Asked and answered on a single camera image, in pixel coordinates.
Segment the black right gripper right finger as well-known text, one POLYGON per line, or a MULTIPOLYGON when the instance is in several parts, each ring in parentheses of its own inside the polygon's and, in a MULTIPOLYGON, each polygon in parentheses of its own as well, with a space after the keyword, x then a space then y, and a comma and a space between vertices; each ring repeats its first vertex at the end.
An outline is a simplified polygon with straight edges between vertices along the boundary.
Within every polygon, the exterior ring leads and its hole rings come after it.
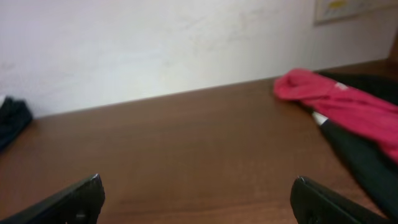
POLYGON ((298 224, 389 224, 389 220, 325 186, 297 177, 290 205, 298 224))

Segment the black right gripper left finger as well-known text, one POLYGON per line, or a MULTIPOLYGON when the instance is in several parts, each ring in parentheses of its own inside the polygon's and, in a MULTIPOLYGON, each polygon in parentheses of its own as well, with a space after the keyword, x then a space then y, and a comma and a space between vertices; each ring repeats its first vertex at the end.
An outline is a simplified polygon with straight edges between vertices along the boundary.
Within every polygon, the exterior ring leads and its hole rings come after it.
POLYGON ((96 224, 104 201, 101 177, 95 174, 1 220, 1 224, 96 224))

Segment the orange red printed t-shirt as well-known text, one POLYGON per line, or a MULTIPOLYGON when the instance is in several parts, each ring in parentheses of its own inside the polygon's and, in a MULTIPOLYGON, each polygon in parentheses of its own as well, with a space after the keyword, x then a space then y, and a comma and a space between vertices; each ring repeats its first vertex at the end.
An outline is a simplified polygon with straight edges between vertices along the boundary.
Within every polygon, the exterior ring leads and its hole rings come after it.
POLYGON ((378 143, 397 162, 397 105, 319 73, 294 69, 274 82, 281 100, 298 101, 342 128, 378 143))

